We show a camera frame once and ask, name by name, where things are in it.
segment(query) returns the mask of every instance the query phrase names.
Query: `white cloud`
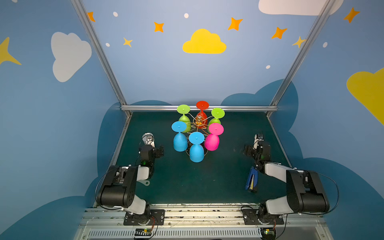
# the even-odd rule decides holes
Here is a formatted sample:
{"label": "white cloud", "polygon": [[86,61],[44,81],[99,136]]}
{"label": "white cloud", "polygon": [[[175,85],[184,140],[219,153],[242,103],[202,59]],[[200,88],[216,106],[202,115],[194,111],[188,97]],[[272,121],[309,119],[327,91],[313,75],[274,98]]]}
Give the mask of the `white cloud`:
{"label": "white cloud", "polygon": [[[319,15],[326,0],[260,0],[259,10],[266,14],[289,14],[289,15]],[[331,14],[336,12],[343,0],[336,0]]]}
{"label": "white cloud", "polygon": [[60,82],[68,81],[91,57],[91,45],[76,34],[56,32],[51,38],[55,62],[53,74]]}

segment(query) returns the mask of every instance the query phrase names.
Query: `yellow star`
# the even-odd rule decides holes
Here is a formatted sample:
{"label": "yellow star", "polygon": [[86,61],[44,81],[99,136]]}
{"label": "yellow star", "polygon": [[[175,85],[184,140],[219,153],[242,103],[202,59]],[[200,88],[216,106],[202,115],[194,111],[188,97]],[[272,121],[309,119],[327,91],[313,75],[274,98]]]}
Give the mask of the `yellow star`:
{"label": "yellow star", "polygon": [[232,18],[232,22],[231,22],[231,25],[229,26],[228,30],[235,29],[238,31],[239,30],[239,24],[241,21],[243,21],[243,20],[242,19],[236,20],[236,19]]}
{"label": "yellow star", "polygon": [[299,48],[301,47],[301,44],[305,41],[306,39],[301,39],[301,37],[299,36],[299,40],[297,40],[296,43],[292,44],[293,45],[297,45]]}
{"label": "yellow star", "polygon": [[6,38],[2,44],[0,44],[0,64],[5,61],[10,61],[21,65],[14,57],[8,53],[9,37]]}
{"label": "yellow star", "polygon": [[132,48],[132,46],[131,46],[131,42],[132,42],[132,40],[126,40],[125,38],[124,38],[124,40],[125,40],[125,43],[123,44],[123,45],[129,45],[131,48]]}
{"label": "yellow star", "polygon": [[348,20],[349,23],[352,22],[352,19],[359,14],[360,12],[355,11],[353,8],[349,12],[349,14],[343,19],[343,20]]}
{"label": "yellow star", "polygon": [[277,29],[276,29],[276,33],[275,33],[275,35],[273,35],[271,38],[280,38],[280,39],[281,39],[281,37],[283,36],[283,33],[284,33],[286,30],[287,30],[287,28],[286,28],[286,29],[280,29],[280,28],[277,28]]}
{"label": "yellow star", "polygon": [[155,31],[161,31],[163,33],[164,23],[155,23]]}

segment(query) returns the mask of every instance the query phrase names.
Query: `yellow cloud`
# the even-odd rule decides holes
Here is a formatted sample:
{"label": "yellow cloud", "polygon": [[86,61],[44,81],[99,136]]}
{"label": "yellow cloud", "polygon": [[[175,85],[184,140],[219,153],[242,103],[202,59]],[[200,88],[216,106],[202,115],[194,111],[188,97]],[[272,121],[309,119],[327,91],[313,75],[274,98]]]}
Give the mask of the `yellow cloud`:
{"label": "yellow cloud", "polygon": [[382,124],[384,124],[384,68],[376,73],[358,72],[347,81],[347,88]]}
{"label": "yellow cloud", "polygon": [[183,51],[186,53],[218,54],[224,52],[226,48],[219,35],[210,33],[207,29],[197,30],[193,33],[191,40],[183,45]]}

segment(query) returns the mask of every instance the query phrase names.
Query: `mounting plate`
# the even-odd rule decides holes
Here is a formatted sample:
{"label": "mounting plate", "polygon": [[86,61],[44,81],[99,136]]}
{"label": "mounting plate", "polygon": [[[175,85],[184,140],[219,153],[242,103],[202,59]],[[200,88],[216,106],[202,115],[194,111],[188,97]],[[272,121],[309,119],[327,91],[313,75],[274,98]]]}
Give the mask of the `mounting plate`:
{"label": "mounting plate", "polygon": [[[164,213],[165,213],[165,210],[164,209],[154,209],[154,210],[150,210],[151,212],[151,216],[154,216],[155,217],[155,226],[156,225],[164,225]],[[125,214],[125,217],[124,217],[124,225],[125,226],[140,226],[139,222],[143,222],[145,220],[145,217],[143,215],[137,215],[137,214],[134,214],[134,215],[131,215],[129,213],[126,213]],[[150,218],[149,222],[145,225],[145,226],[152,226],[152,223],[153,223],[153,219]]]}
{"label": "mounting plate", "polygon": [[[243,219],[245,225],[261,225],[261,222],[257,218],[257,210],[255,209],[242,209]],[[284,224],[283,218],[279,218],[278,215],[269,215],[265,216],[264,220],[270,221],[269,224],[275,224],[274,220],[276,220],[276,225]]]}

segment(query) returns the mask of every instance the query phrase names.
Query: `painted wall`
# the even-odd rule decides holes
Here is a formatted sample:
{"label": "painted wall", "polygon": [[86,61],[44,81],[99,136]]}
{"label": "painted wall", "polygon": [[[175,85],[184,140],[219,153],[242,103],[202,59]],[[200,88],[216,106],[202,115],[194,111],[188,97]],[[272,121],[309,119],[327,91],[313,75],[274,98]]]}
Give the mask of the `painted wall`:
{"label": "painted wall", "polygon": [[83,2],[128,104],[258,105],[325,0]]}
{"label": "painted wall", "polygon": [[271,116],[292,165],[338,183],[340,204],[325,215],[335,240],[382,238],[373,229],[384,214],[383,9],[380,0],[345,0]]}
{"label": "painted wall", "polygon": [[0,239],[72,239],[125,115],[70,0],[0,24]]}

